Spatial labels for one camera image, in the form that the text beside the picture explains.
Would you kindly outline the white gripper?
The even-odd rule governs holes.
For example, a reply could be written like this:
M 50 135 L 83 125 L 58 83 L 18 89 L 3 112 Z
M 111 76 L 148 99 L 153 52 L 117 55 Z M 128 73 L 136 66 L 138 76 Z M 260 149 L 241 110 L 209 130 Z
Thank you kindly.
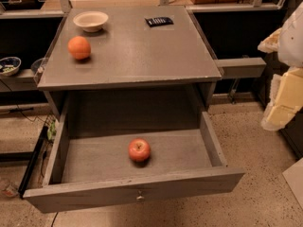
M 277 29 L 258 45 L 264 53 L 277 52 L 278 59 L 291 67 L 282 76 L 274 74 L 270 102 L 261 120 L 267 131 L 278 131 L 303 108 L 303 2 Z

